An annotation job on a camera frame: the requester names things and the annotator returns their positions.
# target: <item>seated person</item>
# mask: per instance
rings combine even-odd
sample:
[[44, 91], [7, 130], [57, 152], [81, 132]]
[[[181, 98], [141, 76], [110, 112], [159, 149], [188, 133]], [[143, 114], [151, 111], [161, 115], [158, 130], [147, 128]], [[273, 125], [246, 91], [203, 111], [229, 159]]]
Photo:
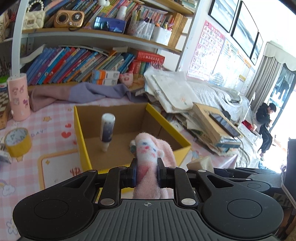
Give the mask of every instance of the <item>seated person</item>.
[[259, 134], [262, 135], [263, 139], [262, 146], [260, 147], [261, 157], [264, 156], [264, 153], [270, 148], [272, 143], [272, 136], [267, 127], [272, 123], [269, 115], [274, 112], [276, 112], [276, 105], [274, 103], [270, 103], [269, 106], [263, 103], [256, 113], [256, 120], [261, 124]]

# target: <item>black picture frame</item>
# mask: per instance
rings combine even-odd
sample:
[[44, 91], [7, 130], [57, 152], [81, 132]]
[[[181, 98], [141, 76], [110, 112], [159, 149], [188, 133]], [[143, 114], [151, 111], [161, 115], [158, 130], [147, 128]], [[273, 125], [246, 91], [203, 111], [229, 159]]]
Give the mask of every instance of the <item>black picture frame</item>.
[[250, 57], [258, 34], [257, 25], [243, 1], [240, 2], [231, 37]]
[[227, 33], [230, 33], [238, 3], [239, 0], [213, 0], [208, 14]]
[[261, 34], [258, 32], [257, 37], [256, 37], [256, 42], [254, 44], [254, 47], [253, 47], [253, 50], [251, 53], [251, 57], [250, 57], [250, 60], [252, 61], [252, 63], [254, 65], [256, 65], [256, 63], [257, 63], [262, 45], [263, 45], [263, 39], [261, 37]]

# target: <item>pink cup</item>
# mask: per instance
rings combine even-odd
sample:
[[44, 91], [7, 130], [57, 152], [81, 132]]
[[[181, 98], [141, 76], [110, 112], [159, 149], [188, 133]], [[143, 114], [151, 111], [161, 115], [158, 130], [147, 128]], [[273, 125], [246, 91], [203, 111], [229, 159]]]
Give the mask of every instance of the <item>pink cup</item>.
[[27, 75], [20, 73], [19, 75], [10, 76], [7, 80], [7, 87], [12, 118], [15, 121], [27, 119], [31, 114]]

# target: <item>smartphone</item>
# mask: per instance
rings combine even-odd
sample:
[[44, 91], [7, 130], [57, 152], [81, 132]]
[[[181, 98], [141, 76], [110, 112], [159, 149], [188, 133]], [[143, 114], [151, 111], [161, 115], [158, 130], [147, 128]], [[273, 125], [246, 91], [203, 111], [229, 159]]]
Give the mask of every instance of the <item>smartphone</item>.
[[210, 117], [231, 137], [238, 137], [240, 133], [233, 128], [221, 115], [210, 114]]

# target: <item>gray curtain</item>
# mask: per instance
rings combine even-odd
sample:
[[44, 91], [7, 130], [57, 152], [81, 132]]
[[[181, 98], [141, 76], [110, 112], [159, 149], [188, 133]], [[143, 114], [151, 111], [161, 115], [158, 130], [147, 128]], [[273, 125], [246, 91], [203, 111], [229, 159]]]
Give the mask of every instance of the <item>gray curtain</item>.
[[246, 97], [251, 100], [254, 92], [256, 92], [255, 100], [251, 103], [251, 110], [253, 112], [256, 112], [267, 98], [271, 88], [277, 81], [282, 67], [283, 64], [279, 63], [275, 57], [263, 56], [251, 87], [246, 94]]

